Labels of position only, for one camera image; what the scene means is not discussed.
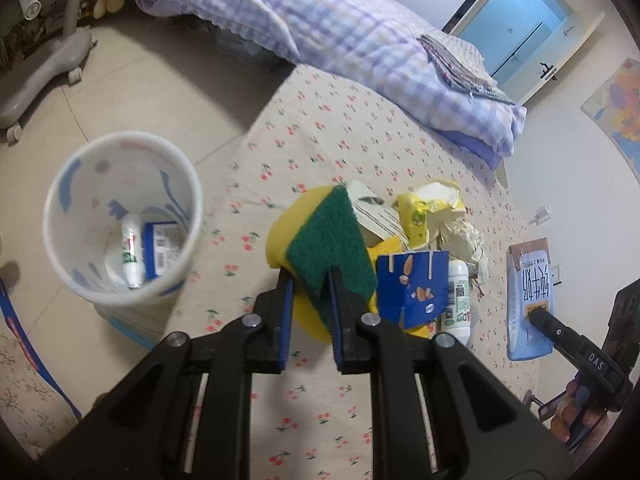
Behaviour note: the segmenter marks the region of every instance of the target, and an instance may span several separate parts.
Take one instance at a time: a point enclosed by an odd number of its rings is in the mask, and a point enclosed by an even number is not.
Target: yellow plastic packaging
[[[399,195],[396,207],[411,250],[427,246],[443,222],[466,212],[460,186],[447,180],[431,180],[412,193]]]

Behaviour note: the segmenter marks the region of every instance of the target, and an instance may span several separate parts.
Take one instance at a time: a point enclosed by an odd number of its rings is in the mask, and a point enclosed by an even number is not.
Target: trash can
[[[203,207],[196,170],[172,143],[145,132],[100,137],[73,154],[51,184],[47,256],[63,283],[92,303],[112,311],[162,303],[189,272]],[[173,265],[137,290],[122,269],[121,221],[130,212],[142,222],[176,222],[182,234]]]

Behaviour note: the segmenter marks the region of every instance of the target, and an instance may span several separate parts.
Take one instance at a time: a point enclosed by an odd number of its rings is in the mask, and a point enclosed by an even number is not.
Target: cherry print tablecloth
[[[355,179],[391,199],[432,178],[460,184],[466,219],[488,248],[490,280],[482,298],[472,291],[469,346],[516,396],[535,390],[538,364],[506,357],[505,254],[528,238],[509,193],[478,158],[379,94],[309,66],[276,92],[230,163],[168,332],[217,332],[251,310],[278,275],[264,256],[269,228],[307,189]],[[331,347],[295,326],[286,372],[255,376],[252,399],[252,479],[370,478],[368,376],[340,375]]]

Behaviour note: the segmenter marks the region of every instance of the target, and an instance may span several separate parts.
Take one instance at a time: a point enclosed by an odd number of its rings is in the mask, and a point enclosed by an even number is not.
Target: painting
[[[581,109],[612,140],[640,181],[640,62],[627,59]]]

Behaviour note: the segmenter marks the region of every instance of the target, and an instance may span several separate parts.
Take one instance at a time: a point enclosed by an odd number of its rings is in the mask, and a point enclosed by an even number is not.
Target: tile floor
[[[184,151],[212,204],[229,155],[287,75],[220,56],[210,39],[137,9],[108,16],[94,35],[82,81],[53,81],[21,121],[20,142],[0,144],[0,277],[38,354],[83,413],[145,350],[62,286],[49,265],[41,218],[56,171],[96,137],[144,130]]]

